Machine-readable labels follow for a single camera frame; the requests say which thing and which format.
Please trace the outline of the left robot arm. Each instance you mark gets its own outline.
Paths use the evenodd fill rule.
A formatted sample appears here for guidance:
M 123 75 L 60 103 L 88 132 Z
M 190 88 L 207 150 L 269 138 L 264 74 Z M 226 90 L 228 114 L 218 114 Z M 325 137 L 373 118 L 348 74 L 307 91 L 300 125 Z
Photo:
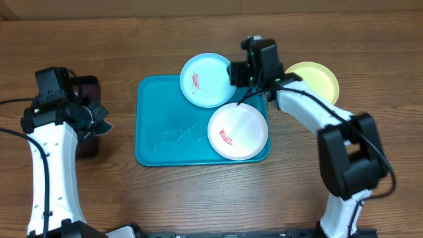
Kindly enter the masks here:
M 32 153 L 33 200 L 29 237 L 60 235 L 85 223 L 76 175 L 78 144 L 106 133 L 108 111 L 91 95 L 63 91 L 34 98 L 21 126 Z

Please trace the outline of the white plate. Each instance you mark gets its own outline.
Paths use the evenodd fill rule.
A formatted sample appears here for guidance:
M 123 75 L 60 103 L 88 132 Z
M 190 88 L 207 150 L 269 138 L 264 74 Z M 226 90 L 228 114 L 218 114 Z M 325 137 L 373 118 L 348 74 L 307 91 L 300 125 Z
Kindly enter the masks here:
M 217 109 L 208 123 L 208 139 L 226 159 L 244 161 L 258 155 L 268 140 L 268 124 L 253 106 L 236 102 Z

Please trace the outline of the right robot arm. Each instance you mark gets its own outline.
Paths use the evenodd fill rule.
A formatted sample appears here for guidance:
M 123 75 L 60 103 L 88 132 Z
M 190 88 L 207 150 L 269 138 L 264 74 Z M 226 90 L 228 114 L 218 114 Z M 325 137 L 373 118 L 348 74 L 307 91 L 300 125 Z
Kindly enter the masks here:
M 227 72 L 237 87 L 254 87 L 278 108 L 301 122 L 317 137 L 321 178 L 329 191 L 327 207 L 314 231 L 294 229 L 287 237 L 376 237 L 357 221 L 379 181 L 393 176 L 377 126 L 368 113 L 354 115 L 314 93 L 304 77 L 285 73 L 280 62 L 231 63 Z

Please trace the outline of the light blue plate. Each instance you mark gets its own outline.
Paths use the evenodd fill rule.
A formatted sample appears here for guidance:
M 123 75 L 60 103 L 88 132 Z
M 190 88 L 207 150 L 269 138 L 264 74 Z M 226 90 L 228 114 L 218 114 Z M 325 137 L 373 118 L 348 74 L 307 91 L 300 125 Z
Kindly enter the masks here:
M 215 53 L 202 53 L 189 59 L 180 73 L 183 95 L 196 106 L 214 108 L 226 103 L 235 93 L 227 67 L 230 61 Z

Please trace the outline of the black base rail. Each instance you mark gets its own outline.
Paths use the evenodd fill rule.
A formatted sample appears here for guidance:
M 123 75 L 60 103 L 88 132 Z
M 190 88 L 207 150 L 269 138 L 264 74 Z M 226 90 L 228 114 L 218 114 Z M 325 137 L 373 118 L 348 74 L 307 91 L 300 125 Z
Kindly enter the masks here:
M 323 238 L 319 225 L 314 229 L 287 229 L 280 232 L 241 232 L 241 233 L 175 233 L 172 231 L 146 232 L 137 223 L 106 232 L 109 238 Z

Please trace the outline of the blue plastic tray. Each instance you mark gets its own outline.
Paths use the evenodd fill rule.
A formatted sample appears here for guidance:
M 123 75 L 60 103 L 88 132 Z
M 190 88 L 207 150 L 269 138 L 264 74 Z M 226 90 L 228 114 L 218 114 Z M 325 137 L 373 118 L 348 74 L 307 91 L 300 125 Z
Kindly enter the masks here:
M 233 164 L 208 139 L 216 110 L 187 100 L 179 75 L 146 77 L 137 90 L 136 159 L 147 167 Z

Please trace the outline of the yellow plate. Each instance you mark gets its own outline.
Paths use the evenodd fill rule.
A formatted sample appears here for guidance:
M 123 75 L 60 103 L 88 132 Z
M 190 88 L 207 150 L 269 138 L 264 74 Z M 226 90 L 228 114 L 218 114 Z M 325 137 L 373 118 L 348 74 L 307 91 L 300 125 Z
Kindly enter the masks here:
M 340 92 L 338 80 L 327 67 L 315 62 L 303 61 L 290 66 L 285 73 L 295 73 L 314 93 L 331 104 L 337 102 Z

